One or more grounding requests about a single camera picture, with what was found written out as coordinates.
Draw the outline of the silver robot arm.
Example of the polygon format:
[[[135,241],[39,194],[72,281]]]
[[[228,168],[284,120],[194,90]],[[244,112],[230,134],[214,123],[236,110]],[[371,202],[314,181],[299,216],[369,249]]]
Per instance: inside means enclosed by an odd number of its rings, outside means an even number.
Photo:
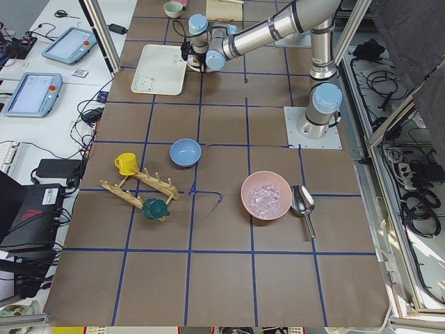
[[[245,56],[290,35],[308,33],[311,40],[309,105],[296,123],[302,136],[318,140],[333,127],[331,121],[343,99],[332,83],[337,66],[332,54],[334,17],[340,1],[291,1],[265,20],[242,31],[231,24],[211,23],[202,14],[188,20],[181,56],[198,72],[217,72],[228,61]]]

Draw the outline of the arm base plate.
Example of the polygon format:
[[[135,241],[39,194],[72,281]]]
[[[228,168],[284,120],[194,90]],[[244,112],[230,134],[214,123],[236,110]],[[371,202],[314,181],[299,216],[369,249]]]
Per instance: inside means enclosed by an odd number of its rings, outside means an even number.
[[[306,119],[306,107],[284,107],[284,119],[290,148],[341,150],[337,126],[313,125]]]
[[[293,33],[274,42],[276,47],[298,47],[311,48],[311,31],[304,33]]]

